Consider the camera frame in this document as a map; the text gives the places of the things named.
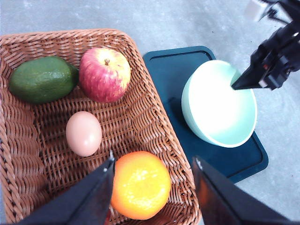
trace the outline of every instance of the apple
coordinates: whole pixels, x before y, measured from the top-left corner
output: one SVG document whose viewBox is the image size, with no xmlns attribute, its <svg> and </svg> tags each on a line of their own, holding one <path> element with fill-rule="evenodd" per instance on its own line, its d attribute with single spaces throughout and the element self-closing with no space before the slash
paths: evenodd
<svg viewBox="0 0 300 225">
<path fill-rule="evenodd" d="M 120 52 L 108 48 L 87 50 L 79 66 L 79 86 L 87 97 L 107 103 L 119 100 L 130 82 L 130 66 Z"/>
</svg>

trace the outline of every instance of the light green bowl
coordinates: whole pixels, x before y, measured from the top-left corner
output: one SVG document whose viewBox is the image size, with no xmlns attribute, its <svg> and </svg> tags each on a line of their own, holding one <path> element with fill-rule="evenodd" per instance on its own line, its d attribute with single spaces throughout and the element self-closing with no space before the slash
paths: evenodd
<svg viewBox="0 0 300 225">
<path fill-rule="evenodd" d="M 203 63 L 187 81 L 181 98 L 184 119 L 201 139 L 233 148 L 252 135 L 257 105 L 252 90 L 234 90 L 237 69 L 221 60 Z"/>
</svg>

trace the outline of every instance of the orange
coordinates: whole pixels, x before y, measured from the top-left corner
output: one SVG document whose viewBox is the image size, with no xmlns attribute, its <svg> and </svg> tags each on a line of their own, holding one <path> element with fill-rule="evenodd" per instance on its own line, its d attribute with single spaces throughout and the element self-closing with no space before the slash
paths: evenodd
<svg viewBox="0 0 300 225">
<path fill-rule="evenodd" d="M 167 203 L 170 190 L 170 174 L 155 155 L 137 151 L 116 162 L 111 204 L 124 216 L 153 217 Z"/>
</svg>

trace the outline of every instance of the egg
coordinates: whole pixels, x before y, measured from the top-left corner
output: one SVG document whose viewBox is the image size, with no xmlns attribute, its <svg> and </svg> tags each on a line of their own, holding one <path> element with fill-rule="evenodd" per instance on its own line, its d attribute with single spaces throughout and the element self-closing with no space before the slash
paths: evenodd
<svg viewBox="0 0 300 225">
<path fill-rule="evenodd" d="M 91 156 L 101 143 L 100 123 L 89 112 L 76 112 L 67 122 L 66 137 L 67 143 L 74 153 L 83 157 Z"/>
</svg>

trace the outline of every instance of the gray floor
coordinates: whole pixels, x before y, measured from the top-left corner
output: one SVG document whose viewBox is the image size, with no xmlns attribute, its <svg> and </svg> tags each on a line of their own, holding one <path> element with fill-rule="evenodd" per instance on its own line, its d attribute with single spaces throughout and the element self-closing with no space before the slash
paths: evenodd
<svg viewBox="0 0 300 225">
<path fill-rule="evenodd" d="M 154 50 L 204 45 L 240 71 L 249 56 L 281 25 L 247 20 L 247 0 L 1 0 L 1 34 L 116 28 Z M 300 220 L 300 73 L 275 91 L 255 90 L 256 132 L 269 166 L 237 184 L 293 220 Z"/>
</svg>

